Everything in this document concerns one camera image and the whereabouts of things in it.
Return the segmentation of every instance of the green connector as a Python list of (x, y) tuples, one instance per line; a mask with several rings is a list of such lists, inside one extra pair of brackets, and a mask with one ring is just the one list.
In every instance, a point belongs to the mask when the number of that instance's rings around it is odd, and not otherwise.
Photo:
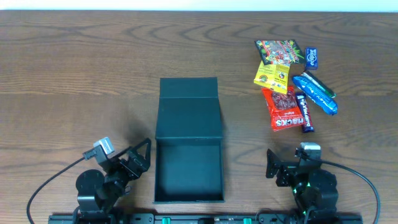
[(170, 224), (172, 222), (171, 218), (162, 218), (162, 224)]
[(251, 218), (244, 218), (243, 224), (251, 224)]

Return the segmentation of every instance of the candy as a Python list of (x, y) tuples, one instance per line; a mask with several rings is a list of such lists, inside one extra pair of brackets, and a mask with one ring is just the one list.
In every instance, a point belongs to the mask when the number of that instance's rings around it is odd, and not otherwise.
[(263, 88), (262, 93), (267, 100), (271, 127), (274, 131), (300, 126), (304, 123), (304, 117), (294, 98), (293, 86), (287, 87), (286, 95), (267, 88)]
[(294, 76), (292, 78), (293, 83), (297, 88), (301, 89), (307, 96), (313, 100), (318, 106), (320, 106), (324, 112), (328, 115), (337, 114), (338, 105), (328, 95), (326, 95), (321, 89), (319, 89), (314, 83), (303, 76)]
[(289, 66), (286, 65), (264, 65), (261, 61), (254, 83), (278, 93), (286, 94), (289, 69)]
[(308, 108), (307, 100), (305, 99), (305, 93), (296, 93), (296, 102), (304, 117), (304, 124), (301, 125), (303, 133), (314, 132), (315, 130), (312, 126), (310, 110)]
[(295, 40), (254, 41), (264, 65), (290, 66), (289, 75), (300, 75), (305, 69), (305, 54)]
[(305, 58), (307, 62), (305, 69), (316, 70), (318, 69), (318, 49), (315, 47), (307, 47), (305, 49)]
[(309, 79), (312, 83), (314, 83), (319, 89), (321, 89), (326, 95), (334, 98), (336, 96), (336, 93), (328, 88), (325, 84), (323, 84), (319, 79), (315, 77), (311, 72), (309, 71), (304, 71), (301, 76)]

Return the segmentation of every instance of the blue wrapper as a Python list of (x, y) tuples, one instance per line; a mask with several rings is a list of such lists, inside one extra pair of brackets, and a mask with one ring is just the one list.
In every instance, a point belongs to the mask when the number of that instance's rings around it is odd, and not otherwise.
[(332, 97), (326, 95), (314, 83), (303, 76), (294, 76), (292, 78), (294, 85), (301, 89), (307, 96), (320, 106), (328, 115), (337, 114), (338, 105)]
[(305, 69), (318, 69), (318, 49), (316, 47), (307, 47), (305, 49), (305, 58), (307, 59)]
[(300, 108), (301, 114), (304, 117), (304, 124), (301, 125), (301, 127), (303, 128), (303, 133), (309, 133), (314, 132), (315, 130), (312, 126), (310, 110), (308, 108), (308, 103), (305, 98), (305, 93), (296, 93), (297, 106)]

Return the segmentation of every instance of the yellow candy package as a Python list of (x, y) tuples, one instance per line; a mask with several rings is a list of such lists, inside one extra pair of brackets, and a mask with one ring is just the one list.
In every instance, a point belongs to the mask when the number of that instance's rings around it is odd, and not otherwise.
[(261, 61), (254, 83), (278, 93), (287, 93), (289, 66), (264, 65)]

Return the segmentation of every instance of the white wall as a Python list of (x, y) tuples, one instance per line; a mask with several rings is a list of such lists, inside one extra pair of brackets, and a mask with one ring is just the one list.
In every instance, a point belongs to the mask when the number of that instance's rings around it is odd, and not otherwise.
[(0, 9), (398, 12), (398, 0), (0, 0)]

